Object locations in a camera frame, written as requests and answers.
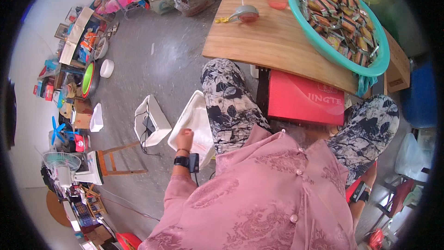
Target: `concrete floor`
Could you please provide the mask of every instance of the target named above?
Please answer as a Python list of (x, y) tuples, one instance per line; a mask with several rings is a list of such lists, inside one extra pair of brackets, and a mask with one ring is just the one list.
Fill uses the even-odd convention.
[[(207, 10), (190, 18), (182, 16), (178, 11), (159, 16), (144, 9), (136, 9), (130, 11), (130, 20), (126, 20), (118, 12), (114, 21), (120, 22), (119, 29), (111, 37), (105, 56), (114, 61), (114, 72), (110, 78), (100, 80), (92, 97), (93, 106), (96, 103), (102, 104), (105, 125), (100, 132), (91, 134), (92, 149), (104, 150), (136, 141), (134, 112), (148, 94), (154, 95), (171, 126), (175, 125), (192, 93), (202, 89), (200, 75), (208, 59), (202, 57), (201, 53), (219, 3), (217, 1)], [(247, 64), (239, 66), (253, 97), (256, 97), (257, 80), (251, 77)], [(376, 183), (381, 183), (385, 177), (394, 173), (397, 151), (407, 132), (410, 132), (410, 125), (401, 118), (398, 133), (378, 160)], [(114, 158), (118, 169), (148, 169), (149, 173), (105, 177), (103, 186), (98, 187), (103, 197), (160, 219), (174, 155), (167, 144), (167, 138), (149, 148), (150, 153), (159, 156), (145, 155), (139, 147), (116, 154)], [(198, 174), (199, 184), (209, 179), (214, 167), (212, 161)], [(374, 204), (386, 194), (384, 188), (375, 185), (356, 230), (358, 243), (379, 219), (381, 212)], [(109, 214), (105, 219), (117, 232), (130, 232), (144, 240), (157, 224), (156, 220), (106, 199), (103, 201)]]

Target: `green bowl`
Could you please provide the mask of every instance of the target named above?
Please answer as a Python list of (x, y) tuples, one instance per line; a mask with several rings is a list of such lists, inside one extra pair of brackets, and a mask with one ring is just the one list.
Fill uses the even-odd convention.
[(92, 74), (94, 72), (94, 64), (91, 63), (86, 68), (85, 74), (83, 75), (82, 81), (82, 93), (86, 94), (88, 92), (89, 86), (91, 84)]
[(302, 30), (304, 31), (304, 34), (307, 37), (308, 41), (322, 56), (324, 56), (331, 63), (343, 66), (359, 75), (368, 77), (379, 76), (382, 75), (389, 66), (389, 42), (387, 41), (387, 37), (381, 23), (372, 12), (372, 10), (370, 10), (370, 8), (362, 0), (359, 0), (359, 3), (367, 12), (367, 14), (369, 14), (369, 17), (375, 27), (373, 34), (376, 40), (379, 42), (378, 56), (376, 57), (375, 61), (369, 65), (368, 68), (360, 66), (347, 59), (342, 54), (337, 52), (326, 41), (324, 41), (324, 39), (313, 29), (313, 27), (310, 26), (308, 21), (305, 20), (303, 14), (299, 10), (299, 0), (288, 0), (291, 11), (301, 25)]

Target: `hand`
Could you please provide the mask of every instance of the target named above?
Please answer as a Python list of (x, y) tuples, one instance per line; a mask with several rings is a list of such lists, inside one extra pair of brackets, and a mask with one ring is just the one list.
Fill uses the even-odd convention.
[(366, 185), (373, 187), (376, 179), (376, 162), (361, 176)]
[(181, 129), (176, 137), (177, 148), (191, 151), (194, 132), (191, 129)]

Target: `pink satin shirt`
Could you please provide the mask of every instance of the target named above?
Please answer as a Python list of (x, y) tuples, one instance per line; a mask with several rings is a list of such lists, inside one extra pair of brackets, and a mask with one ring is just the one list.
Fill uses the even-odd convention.
[(242, 148), (216, 157), (212, 180), (171, 177), (139, 250), (356, 249), (347, 174), (324, 140), (303, 150), (255, 125)]

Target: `black and white leaf print pants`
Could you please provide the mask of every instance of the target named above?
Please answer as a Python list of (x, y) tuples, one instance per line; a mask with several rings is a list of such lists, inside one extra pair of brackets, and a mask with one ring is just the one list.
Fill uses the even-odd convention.
[[(217, 154), (241, 148), (254, 124), (270, 131), (247, 89), (244, 75), (232, 61), (209, 61), (203, 67), (201, 84)], [(348, 168), (348, 187), (373, 165), (393, 139), (399, 111), (390, 97), (375, 95), (348, 108), (344, 117), (344, 126), (326, 143)]]

